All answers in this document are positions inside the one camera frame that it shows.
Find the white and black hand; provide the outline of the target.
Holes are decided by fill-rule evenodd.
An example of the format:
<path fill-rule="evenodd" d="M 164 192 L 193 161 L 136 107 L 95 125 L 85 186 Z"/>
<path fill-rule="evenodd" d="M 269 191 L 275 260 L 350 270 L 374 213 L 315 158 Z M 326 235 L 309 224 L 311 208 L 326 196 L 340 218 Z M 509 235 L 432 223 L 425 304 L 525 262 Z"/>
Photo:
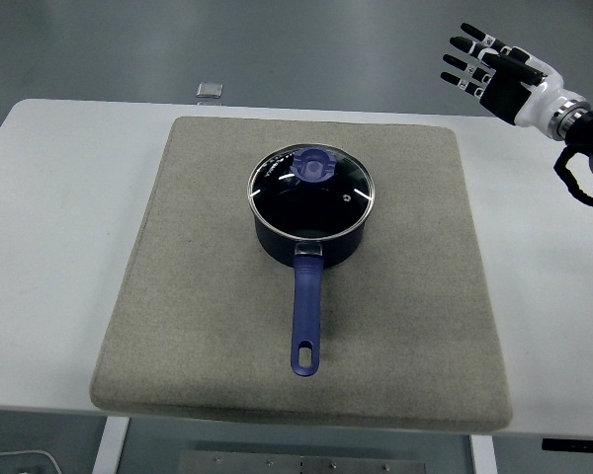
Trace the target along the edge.
<path fill-rule="evenodd" d="M 561 141 L 570 122 L 590 111 L 584 97 L 564 88 L 553 67 L 525 49 L 468 23 L 461 24 L 461 30 L 465 34 L 450 38 L 450 45 L 469 59 L 444 55 L 456 71 L 442 72 L 441 79 L 476 98 L 494 116 Z"/>

